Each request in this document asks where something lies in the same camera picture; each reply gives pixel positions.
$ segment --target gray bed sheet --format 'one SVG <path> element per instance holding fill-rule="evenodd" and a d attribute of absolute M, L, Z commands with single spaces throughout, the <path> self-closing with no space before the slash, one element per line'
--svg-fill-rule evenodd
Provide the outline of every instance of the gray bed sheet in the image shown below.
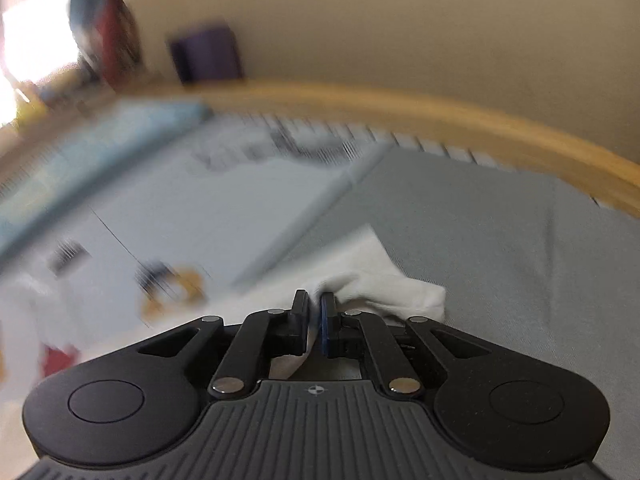
<path fill-rule="evenodd" d="M 640 478 L 640 221 L 550 176 L 395 148 L 280 264 L 363 224 L 446 287 L 447 324 L 593 381 L 611 408 L 595 462 Z"/>

